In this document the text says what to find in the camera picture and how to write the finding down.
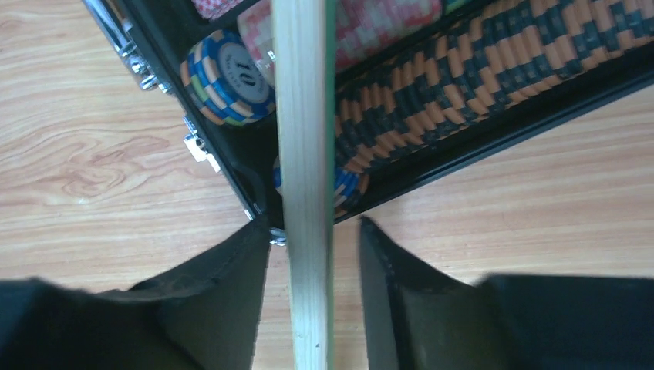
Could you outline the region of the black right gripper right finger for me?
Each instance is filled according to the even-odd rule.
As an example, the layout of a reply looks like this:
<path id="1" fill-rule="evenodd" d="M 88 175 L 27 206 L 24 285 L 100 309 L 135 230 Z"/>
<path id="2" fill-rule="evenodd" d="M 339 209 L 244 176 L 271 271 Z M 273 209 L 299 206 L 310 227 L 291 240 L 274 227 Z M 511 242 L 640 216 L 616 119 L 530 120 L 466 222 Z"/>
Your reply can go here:
<path id="1" fill-rule="evenodd" d="M 653 281 L 491 274 L 469 285 L 359 229 L 371 369 L 651 369 Z"/>

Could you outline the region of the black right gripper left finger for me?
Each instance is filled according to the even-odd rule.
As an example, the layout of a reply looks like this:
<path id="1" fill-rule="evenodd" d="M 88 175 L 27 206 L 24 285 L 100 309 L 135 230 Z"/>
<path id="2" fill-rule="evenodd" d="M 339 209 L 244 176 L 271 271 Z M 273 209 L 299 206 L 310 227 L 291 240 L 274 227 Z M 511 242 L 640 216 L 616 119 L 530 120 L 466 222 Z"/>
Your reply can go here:
<path id="1" fill-rule="evenodd" d="M 258 217 L 132 288 L 1 282 L 3 369 L 250 369 L 270 252 Z"/>

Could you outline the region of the wooden picture frame green trim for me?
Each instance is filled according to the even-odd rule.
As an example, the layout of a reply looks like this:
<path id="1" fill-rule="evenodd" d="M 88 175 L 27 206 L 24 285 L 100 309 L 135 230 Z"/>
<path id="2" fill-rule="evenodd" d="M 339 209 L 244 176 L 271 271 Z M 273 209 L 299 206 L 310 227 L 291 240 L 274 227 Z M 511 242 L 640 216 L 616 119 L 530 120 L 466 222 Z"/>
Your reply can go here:
<path id="1" fill-rule="evenodd" d="M 331 369 L 335 3 L 274 1 L 271 8 L 294 364 Z"/>

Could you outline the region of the black poker chip case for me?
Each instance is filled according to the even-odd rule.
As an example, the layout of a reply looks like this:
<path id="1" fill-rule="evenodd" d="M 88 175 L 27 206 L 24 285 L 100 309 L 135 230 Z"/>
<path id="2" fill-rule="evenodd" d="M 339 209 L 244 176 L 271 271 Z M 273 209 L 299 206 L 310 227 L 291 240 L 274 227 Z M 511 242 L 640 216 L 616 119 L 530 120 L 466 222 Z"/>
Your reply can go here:
<path id="1" fill-rule="evenodd" d="M 224 171 L 247 215 L 267 215 L 272 240 L 283 244 L 275 111 L 247 126 L 218 126 L 201 115 L 179 74 L 190 48 L 212 32 L 224 29 L 240 36 L 237 18 L 257 2 L 242 1 L 214 20 L 201 18 L 191 1 L 87 1 L 86 8 L 141 89 L 161 89 L 179 100 L 189 129 L 185 141 L 194 157 Z M 335 98 L 354 78 L 496 1 L 442 2 L 447 9 L 439 20 L 337 72 Z M 653 41 L 368 173 L 335 162 L 335 220 L 354 217 L 652 83 Z"/>

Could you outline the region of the blue poker chip stack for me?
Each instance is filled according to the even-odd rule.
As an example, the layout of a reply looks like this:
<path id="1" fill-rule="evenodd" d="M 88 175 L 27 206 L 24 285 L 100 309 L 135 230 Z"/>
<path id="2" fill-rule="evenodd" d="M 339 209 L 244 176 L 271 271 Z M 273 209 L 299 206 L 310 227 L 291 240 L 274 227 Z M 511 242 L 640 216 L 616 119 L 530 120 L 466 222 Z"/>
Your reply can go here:
<path id="1" fill-rule="evenodd" d="M 179 74 L 192 103 L 218 126 L 247 126 L 275 111 L 275 91 L 232 31 L 219 29 L 192 46 Z"/>

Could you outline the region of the orange black chip row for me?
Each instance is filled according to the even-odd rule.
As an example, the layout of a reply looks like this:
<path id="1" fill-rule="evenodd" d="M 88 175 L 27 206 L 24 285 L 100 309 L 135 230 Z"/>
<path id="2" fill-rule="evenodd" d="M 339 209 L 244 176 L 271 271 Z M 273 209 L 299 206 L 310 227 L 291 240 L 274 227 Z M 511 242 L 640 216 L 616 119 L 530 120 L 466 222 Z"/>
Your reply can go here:
<path id="1" fill-rule="evenodd" d="M 653 41 L 651 1 L 496 1 L 346 83 L 335 162 L 368 173 Z"/>

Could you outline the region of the red poker chip row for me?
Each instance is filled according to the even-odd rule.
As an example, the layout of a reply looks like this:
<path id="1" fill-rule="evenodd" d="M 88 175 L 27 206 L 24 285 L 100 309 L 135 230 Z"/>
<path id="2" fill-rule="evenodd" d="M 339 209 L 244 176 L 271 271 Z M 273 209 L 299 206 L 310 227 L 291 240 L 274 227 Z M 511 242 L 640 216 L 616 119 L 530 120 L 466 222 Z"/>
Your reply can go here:
<path id="1" fill-rule="evenodd" d="M 335 70 L 341 72 L 439 20 L 447 6 L 439 0 L 337 1 Z M 271 5 L 259 1 L 237 18 L 241 39 L 269 85 L 275 84 Z"/>

